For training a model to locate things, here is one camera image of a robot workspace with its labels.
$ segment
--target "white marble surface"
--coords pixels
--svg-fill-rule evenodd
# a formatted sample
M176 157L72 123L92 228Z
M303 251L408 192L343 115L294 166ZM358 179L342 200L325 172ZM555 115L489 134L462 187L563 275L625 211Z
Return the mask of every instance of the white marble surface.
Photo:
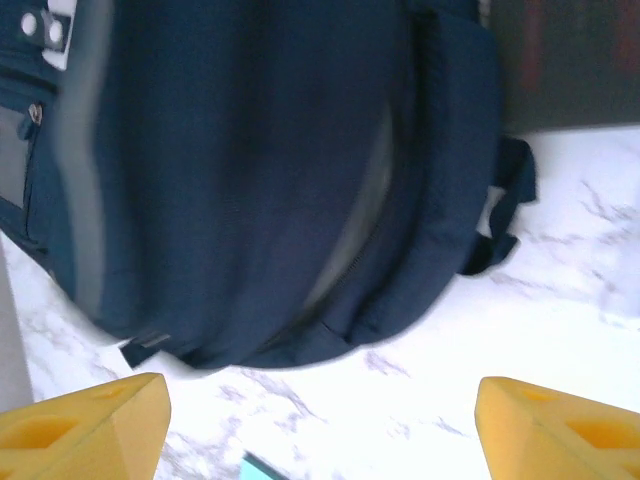
M484 376L640 411L640 282L616 284L613 274L629 266L625 245L640 248L640 129L530 140L540 203L522 209L522 246L507 265L455 279L405 335L331 364L169 377L173 417L157 478L237 478L251 451L292 480L419 470L489 479L473 418ZM117 349L93 342L47 276L4 241L36 397L130 375ZM633 271L638 280L640 265ZM616 291L629 300L626 315L603 308Z

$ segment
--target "backpack strap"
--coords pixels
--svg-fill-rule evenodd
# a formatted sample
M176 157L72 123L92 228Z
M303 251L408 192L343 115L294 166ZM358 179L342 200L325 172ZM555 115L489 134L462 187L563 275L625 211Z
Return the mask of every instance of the backpack strap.
M502 262L518 244L508 233L518 205L536 200L536 169L527 142L502 137L493 185L505 190L489 216L491 237L478 234L462 275L477 275Z

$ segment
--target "gray wall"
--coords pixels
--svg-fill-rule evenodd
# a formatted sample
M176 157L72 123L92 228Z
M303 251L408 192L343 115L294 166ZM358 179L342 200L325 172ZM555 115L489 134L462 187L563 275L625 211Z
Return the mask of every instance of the gray wall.
M0 412L31 403L31 381L0 240Z

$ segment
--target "black book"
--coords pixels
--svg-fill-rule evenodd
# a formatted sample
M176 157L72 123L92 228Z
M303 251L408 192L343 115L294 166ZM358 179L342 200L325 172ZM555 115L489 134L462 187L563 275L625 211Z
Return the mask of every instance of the black book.
M640 0L492 0L509 133L640 124Z

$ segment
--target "navy blue backpack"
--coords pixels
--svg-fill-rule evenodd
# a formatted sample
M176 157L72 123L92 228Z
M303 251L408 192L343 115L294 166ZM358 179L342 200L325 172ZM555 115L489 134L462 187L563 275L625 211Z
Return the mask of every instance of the navy blue backpack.
M534 162L475 1L152 3L78 0L59 73L0 0L0 228L132 367L326 361L512 251Z

